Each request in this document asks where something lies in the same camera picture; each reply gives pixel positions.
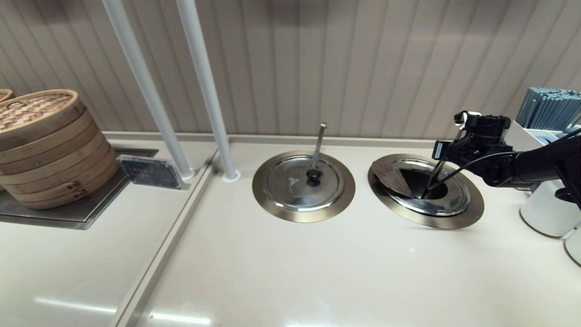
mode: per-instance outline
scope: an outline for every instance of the white cup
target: white cup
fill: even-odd
[[[530,227],[549,236],[562,237],[581,223],[577,205],[555,197],[555,191],[563,187],[560,180],[543,182],[522,205],[521,216]]]

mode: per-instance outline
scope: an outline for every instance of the bamboo steamer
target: bamboo steamer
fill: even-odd
[[[0,102],[12,99],[14,97],[14,92],[7,88],[0,88]],[[2,185],[0,185],[0,192],[4,191]]]
[[[79,200],[117,171],[114,152],[76,92],[0,103],[0,184],[31,209]]]
[[[13,185],[7,184],[4,185],[4,188],[8,192],[12,193],[13,196],[16,196],[18,194],[18,196],[20,197],[21,194],[23,195],[27,193],[37,193],[49,189],[51,187],[55,187],[57,185],[66,183],[71,179],[70,178],[71,176],[79,176],[88,170],[95,169],[96,164],[100,163],[100,160],[107,155],[110,148],[111,147],[108,143],[103,143],[89,157],[59,173],[50,175],[43,179],[35,180],[32,183],[13,184]]]

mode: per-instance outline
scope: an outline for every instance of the round metal well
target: round metal well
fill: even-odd
[[[355,194],[353,176],[337,159],[320,154],[317,184],[310,183],[313,153],[292,151],[262,164],[254,174],[252,191],[269,213],[292,222],[318,222],[343,211]]]
[[[435,165],[434,160],[418,155],[388,155],[374,162],[368,181],[388,208],[413,222],[458,229],[478,221],[484,212],[482,195],[462,174],[432,190],[426,198],[419,198]],[[440,175],[447,176],[453,170],[445,165]]]

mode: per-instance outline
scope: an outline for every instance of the robotic arm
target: robotic arm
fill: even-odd
[[[535,150],[515,152],[503,140],[509,118],[462,111],[454,121],[460,132],[454,141],[437,141],[433,159],[465,166],[494,187],[529,187],[561,179],[565,188],[555,196],[581,209],[581,137],[572,137],[580,131]]]

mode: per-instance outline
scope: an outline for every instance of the ribbed wall panel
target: ribbed wall panel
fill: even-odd
[[[177,131],[209,132],[173,0],[124,0]],[[197,0],[229,133],[439,138],[581,90],[579,0]],[[77,90],[104,130],[154,131],[101,1],[0,0],[0,88]]]

